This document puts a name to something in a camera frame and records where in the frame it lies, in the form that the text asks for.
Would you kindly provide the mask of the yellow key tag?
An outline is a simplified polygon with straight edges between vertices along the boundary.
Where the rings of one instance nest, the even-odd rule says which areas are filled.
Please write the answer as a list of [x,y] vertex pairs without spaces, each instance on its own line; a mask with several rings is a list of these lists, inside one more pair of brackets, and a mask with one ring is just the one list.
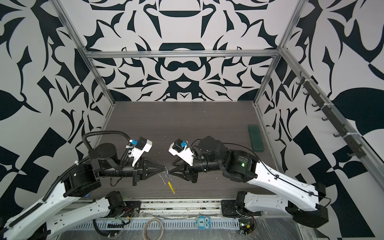
[[176,192],[175,192],[175,190],[174,190],[174,188],[173,188],[173,186],[172,186],[172,183],[171,183],[170,181],[168,181],[168,185],[169,185],[169,187],[170,187],[172,193],[175,194]]

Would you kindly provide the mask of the metal keyring with keys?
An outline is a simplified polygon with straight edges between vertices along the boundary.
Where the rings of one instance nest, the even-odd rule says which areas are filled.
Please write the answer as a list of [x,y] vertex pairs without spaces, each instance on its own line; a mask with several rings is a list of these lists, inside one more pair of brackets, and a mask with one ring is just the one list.
[[167,182],[171,183],[172,182],[172,176],[171,176],[170,170],[168,168],[165,168],[164,174],[166,176]]

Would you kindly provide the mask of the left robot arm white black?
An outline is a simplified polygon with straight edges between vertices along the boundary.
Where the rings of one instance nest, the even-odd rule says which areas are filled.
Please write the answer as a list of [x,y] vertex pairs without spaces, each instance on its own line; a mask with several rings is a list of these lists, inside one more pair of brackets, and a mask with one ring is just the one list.
[[88,156],[71,166],[33,206],[8,219],[1,229],[2,240],[49,240],[82,223],[104,217],[119,217],[126,203],[120,192],[84,207],[62,213],[62,209],[101,187],[101,177],[132,178],[133,185],[165,170],[165,166],[140,157],[135,166],[121,166],[111,143],[89,150]]

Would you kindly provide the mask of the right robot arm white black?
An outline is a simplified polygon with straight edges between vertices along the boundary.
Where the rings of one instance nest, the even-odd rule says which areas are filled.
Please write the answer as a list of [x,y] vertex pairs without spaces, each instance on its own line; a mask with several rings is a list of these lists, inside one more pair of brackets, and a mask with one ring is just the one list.
[[170,145],[169,153],[177,157],[170,174],[188,182],[196,183],[199,173],[221,171],[233,182],[271,192],[257,195],[239,191],[235,209],[240,215],[288,215],[296,223],[310,228],[319,228],[329,221],[328,209],[321,205],[321,200],[327,197],[323,184],[305,184],[292,179],[249,152],[230,150],[226,144],[208,136],[197,146],[178,139]]

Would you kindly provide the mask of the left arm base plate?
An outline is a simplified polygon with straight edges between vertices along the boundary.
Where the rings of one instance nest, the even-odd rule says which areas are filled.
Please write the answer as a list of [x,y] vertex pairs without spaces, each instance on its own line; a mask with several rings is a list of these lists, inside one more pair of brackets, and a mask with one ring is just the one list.
[[121,218],[132,218],[141,212],[141,201],[125,201],[125,206],[118,213]]

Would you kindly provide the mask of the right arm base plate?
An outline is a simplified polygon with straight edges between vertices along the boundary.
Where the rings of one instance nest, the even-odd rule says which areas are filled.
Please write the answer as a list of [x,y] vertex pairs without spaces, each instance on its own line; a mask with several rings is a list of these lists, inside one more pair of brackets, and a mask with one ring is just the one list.
[[242,218],[245,215],[238,211],[235,200],[221,200],[222,215],[227,218]]

